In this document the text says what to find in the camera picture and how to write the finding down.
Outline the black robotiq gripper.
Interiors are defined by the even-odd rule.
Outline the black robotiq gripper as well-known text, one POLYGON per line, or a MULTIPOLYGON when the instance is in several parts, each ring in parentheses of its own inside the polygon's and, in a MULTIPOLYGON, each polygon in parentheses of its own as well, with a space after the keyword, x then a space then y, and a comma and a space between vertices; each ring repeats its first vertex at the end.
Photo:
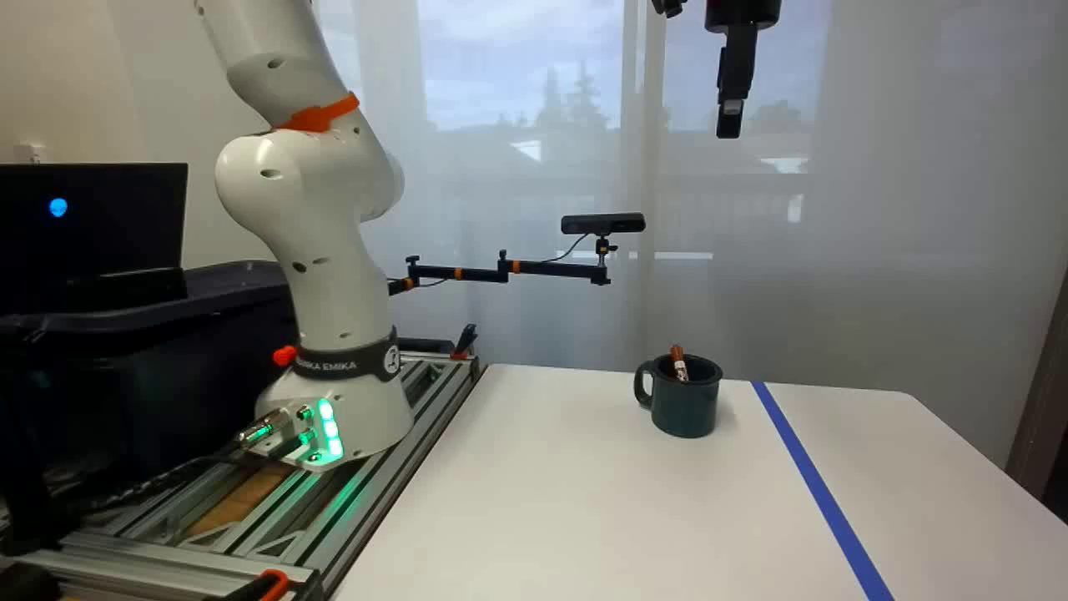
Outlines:
POLYGON ((705 29, 720 33, 716 62, 716 137, 733 140, 755 80, 758 33, 773 26, 779 0, 707 0, 705 29))

